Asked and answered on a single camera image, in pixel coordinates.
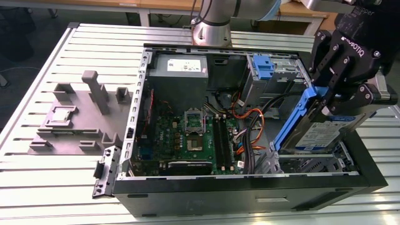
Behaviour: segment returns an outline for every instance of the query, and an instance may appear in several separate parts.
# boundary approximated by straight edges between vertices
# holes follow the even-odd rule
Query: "label sticker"
[[[120,6],[137,6],[136,4],[131,4],[131,3],[120,3]]]
[[[237,104],[243,107],[244,106],[244,102],[240,100],[240,99],[237,99]]]
[[[244,168],[244,162],[243,161],[237,161],[237,167],[241,168],[241,169]]]
[[[352,122],[356,117],[353,116],[329,116],[331,121]]]
[[[320,150],[324,149],[339,136],[339,130],[349,125],[355,118],[332,118],[333,121],[325,121],[324,123],[312,123],[305,135],[301,137],[296,144],[296,149],[300,150]]]
[[[173,72],[201,72],[200,60],[168,60],[167,71]]]

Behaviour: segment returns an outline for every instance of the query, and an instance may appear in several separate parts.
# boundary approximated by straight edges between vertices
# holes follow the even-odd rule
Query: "motherboard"
[[[235,119],[188,110],[184,116],[159,116],[152,145],[139,147],[135,176],[239,174],[231,140]]]

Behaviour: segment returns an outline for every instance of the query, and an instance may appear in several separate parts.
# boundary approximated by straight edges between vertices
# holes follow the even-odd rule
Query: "robotiq logo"
[[[341,37],[341,40],[343,41],[347,41],[347,43],[351,45],[352,49],[357,52],[360,58],[364,56],[365,52],[364,50],[361,49],[361,47],[353,43],[351,40],[348,40],[345,37]]]

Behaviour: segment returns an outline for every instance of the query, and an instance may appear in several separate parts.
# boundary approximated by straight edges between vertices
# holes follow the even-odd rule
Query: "expansion slot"
[[[225,170],[229,170],[232,166],[232,157],[231,157],[231,149],[229,149],[227,120],[223,118],[219,124],[220,124],[220,140],[223,146]]]
[[[213,144],[217,169],[229,170],[232,166],[227,121],[224,118],[212,120]]]
[[[221,149],[221,140],[220,140],[220,119],[212,119],[212,128],[213,128],[213,146],[215,146],[215,156],[216,156],[216,165],[217,169],[220,170],[221,167],[225,165],[224,163],[224,154]]]

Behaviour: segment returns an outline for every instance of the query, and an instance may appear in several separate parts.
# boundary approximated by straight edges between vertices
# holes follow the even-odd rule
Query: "aluminum slotted table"
[[[313,38],[232,32],[233,47],[311,51]],[[135,218],[116,198],[92,200],[100,156],[31,156],[36,130],[51,109],[56,83],[87,90],[84,70],[99,72],[109,91],[137,81],[144,43],[191,44],[183,29],[80,24],[67,28],[37,78],[0,134],[0,224],[397,224],[400,221],[399,108],[380,110],[357,132],[388,187],[353,196],[320,211]]]

